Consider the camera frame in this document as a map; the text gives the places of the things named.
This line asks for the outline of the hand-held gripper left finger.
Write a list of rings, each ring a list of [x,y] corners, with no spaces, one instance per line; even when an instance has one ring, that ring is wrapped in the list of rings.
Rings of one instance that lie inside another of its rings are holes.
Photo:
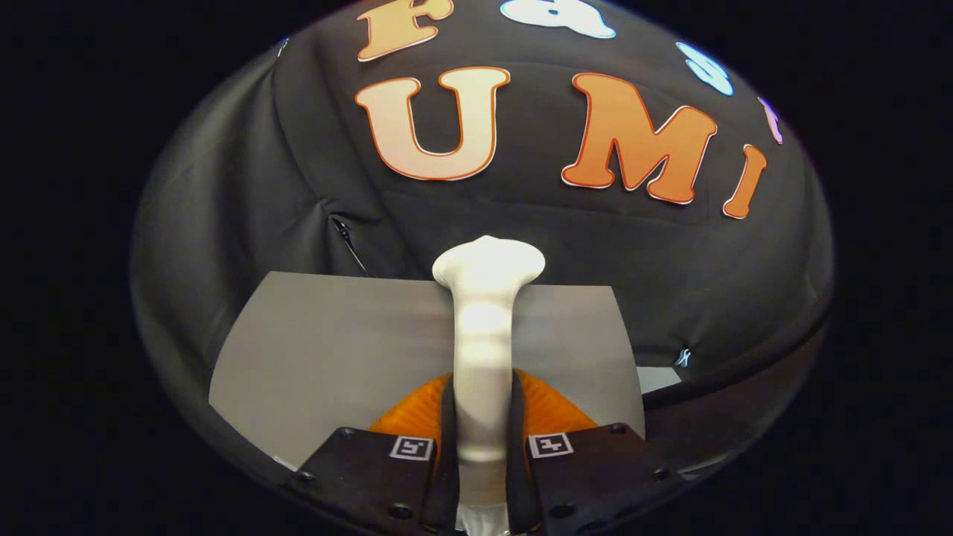
[[[452,535],[459,486],[450,374],[367,430],[338,427],[287,479],[288,494],[343,535]]]

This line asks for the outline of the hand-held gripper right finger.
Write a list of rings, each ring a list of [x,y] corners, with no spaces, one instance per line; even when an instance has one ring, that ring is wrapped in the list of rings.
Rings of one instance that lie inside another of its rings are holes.
[[[554,387],[513,372],[509,526],[517,535],[634,535],[689,481],[626,423],[597,424]]]

